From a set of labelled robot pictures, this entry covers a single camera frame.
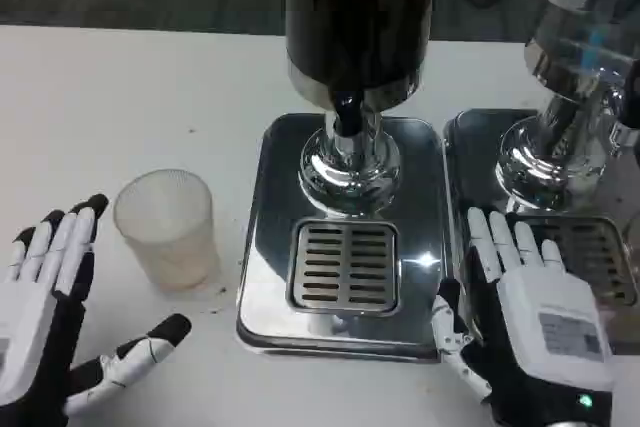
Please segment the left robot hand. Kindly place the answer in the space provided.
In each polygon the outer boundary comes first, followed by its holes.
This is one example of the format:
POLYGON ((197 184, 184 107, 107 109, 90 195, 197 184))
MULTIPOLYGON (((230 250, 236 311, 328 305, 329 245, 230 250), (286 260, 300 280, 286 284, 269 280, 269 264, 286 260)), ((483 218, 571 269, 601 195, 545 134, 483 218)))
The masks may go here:
POLYGON ((108 198, 55 209, 12 243, 1 269, 1 423, 65 426, 124 392, 191 332, 179 313, 147 333, 75 365, 95 267, 93 244, 108 198))

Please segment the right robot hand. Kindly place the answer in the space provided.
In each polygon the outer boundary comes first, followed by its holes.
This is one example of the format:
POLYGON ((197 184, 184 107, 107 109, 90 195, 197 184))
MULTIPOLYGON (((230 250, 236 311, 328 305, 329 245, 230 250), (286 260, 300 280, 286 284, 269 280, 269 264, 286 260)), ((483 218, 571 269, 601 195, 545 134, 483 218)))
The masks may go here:
POLYGON ((590 285, 524 221, 471 207, 467 287, 440 282, 441 359, 499 426, 608 426, 612 352, 590 285))

